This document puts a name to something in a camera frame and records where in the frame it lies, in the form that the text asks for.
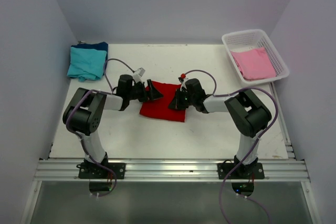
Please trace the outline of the red t-shirt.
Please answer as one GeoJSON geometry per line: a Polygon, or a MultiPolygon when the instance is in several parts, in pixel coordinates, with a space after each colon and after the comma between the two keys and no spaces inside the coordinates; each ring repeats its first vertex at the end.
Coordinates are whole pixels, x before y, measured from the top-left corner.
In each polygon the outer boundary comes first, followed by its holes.
{"type": "Polygon", "coordinates": [[[143,103],[139,114],[141,116],[173,122],[185,122],[185,111],[169,109],[175,91],[181,87],[180,84],[170,84],[152,81],[153,86],[163,94],[163,97],[154,101],[143,103]]]}

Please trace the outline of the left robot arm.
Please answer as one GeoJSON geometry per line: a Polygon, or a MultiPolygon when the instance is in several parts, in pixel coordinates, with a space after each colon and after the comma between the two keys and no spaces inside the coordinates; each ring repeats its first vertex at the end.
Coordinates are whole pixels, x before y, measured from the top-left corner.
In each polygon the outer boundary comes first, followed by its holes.
{"type": "Polygon", "coordinates": [[[107,152],[103,149],[98,127],[105,110],[124,111],[132,100],[141,103],[163,98],[148,79],[144,83],[135,76],[122,74],[112,93],[78,88],[66,107],[62,121],[76,135],[85,153],[85,161],[107,169],[107,152]]]}

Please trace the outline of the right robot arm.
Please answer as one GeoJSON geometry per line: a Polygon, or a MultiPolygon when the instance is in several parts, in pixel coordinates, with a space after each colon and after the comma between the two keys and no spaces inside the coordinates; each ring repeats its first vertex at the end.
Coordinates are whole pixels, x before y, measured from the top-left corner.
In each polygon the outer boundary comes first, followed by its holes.
{"type": "Polygon", "coordinates": [[[184,111],[193,106],[196,111],[209,114],[229,113],[240,132],[237,154],[231,176],[245,177],[252,173],[258,162],[257,150],[260,134],[267,128],[272,116],[268,108],[251,89],[241,89],[234,95],[214,95],[205,93],[198,79],[179,77],[182,84],[175,91],[169,108],[184,111]]]}

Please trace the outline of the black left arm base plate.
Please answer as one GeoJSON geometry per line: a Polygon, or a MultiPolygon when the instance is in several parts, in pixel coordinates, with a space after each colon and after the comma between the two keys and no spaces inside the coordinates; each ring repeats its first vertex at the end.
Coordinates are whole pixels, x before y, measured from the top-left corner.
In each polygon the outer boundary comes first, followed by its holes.
{"type": "Polygon", "coordinates": [[[84,159],[82,163],[76,165],[79,169],[78,177],[80,179],[124,179],[126,163],[111,163],[105,158],[100,165],[105,168],[84,159]]]}

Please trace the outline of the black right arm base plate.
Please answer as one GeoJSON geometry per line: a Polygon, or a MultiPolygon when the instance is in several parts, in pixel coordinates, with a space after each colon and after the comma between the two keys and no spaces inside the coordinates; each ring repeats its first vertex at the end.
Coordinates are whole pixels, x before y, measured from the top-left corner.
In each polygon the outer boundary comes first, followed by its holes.
{"type": "Polygon", "coordinates": [[[265,179],[262,163],[254,161],[248,165],[241,164],[231,172],[237,164],[238,162],[232,162],[228,159],[217,163],[218,178],[223,180],[229,173],[228,179],[265,179]]]}

